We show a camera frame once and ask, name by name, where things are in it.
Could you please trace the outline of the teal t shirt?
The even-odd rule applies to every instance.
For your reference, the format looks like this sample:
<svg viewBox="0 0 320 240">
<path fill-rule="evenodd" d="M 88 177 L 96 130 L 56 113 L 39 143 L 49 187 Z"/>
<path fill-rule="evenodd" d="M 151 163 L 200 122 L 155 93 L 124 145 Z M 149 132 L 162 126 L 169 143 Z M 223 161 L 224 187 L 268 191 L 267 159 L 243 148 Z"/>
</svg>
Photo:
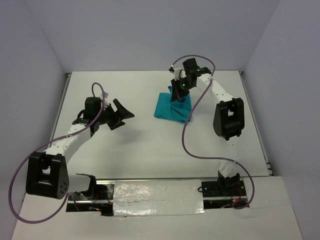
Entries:
<svg viewBox="0 0 320 240">
<path fill-rule="evenodd" d="M 173 89 L 168 87 L 168 92 L 160 92 L 154 111 L 154 117 L 161 120 L 174 121 L 184 124 L 192 110 L 190 95 L 171 101 Z"/>
</svg>

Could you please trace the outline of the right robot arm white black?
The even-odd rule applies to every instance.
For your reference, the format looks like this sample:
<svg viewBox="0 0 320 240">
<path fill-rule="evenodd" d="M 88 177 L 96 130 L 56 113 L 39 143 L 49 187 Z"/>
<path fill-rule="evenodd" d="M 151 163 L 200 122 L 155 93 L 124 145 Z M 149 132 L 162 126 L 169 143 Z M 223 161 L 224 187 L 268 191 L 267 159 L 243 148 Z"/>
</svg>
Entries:
<svg viewBox="0 0 320 240">
<path fill-rule="evenodd" d="M 195 87 L 202 90 L 202 98 L 205 94 L 209 96 L 214 110 L 213 130 L 227 156 L 218 158 L 217 182 L 205 184 L 202 192 L 206 197 L 211 197 L 215 192 L 228 196 L 241 184 L 238 141 L 245 128 L 244 101 L 229 94 L 214 79 L 214 70 L 200 67 L 196 55 L 186 55 L 184 58 L 182 67 L 172 64 L 169 68 L 174 75 L 171 101 L 181 100 Z"/>
</svg>

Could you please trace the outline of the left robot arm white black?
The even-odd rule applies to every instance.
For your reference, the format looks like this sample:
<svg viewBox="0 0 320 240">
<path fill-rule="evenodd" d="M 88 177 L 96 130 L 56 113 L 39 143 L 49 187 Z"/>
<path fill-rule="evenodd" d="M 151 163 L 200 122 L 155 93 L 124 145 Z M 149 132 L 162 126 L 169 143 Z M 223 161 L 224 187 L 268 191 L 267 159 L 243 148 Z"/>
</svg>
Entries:
<svg viewBox="0 0 320 240">
<path fill-rule="evenodd" d="M 26 193 L 53 199 L 78 192 L 86 199 L 98 194 L 96 177 L 86 173 L 70 175 L 67 165 L 79 148 L 89 141 L 101 125 L 115 130 L 125 125 L 124 120 L 135 115 L 114 99 L 104 103 L 102 97 L 88 97 L 84 109 L 67 132 L 66 137 L 55 141 L 42 152 L 35 151 L 28 159 Z"/>
</svg>

